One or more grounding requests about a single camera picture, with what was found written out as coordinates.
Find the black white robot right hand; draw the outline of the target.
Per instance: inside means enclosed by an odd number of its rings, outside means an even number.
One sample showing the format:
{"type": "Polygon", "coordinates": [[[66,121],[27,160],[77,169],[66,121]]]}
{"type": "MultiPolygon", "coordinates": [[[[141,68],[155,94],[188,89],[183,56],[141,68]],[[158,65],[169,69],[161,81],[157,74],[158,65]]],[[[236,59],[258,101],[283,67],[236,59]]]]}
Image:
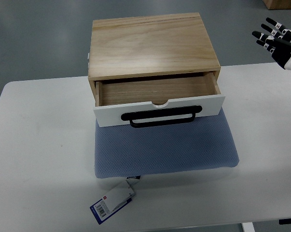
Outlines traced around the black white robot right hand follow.
{"type": "Polygon", "coordinates": [[[266,21],[272,27],[266,24],[261,24],[261,27],[268,34],[252,32],[252,35],[257,38],[256,43],[266,49],[280,67],[291,70],[291,29],[269,17],[266,21]]]}

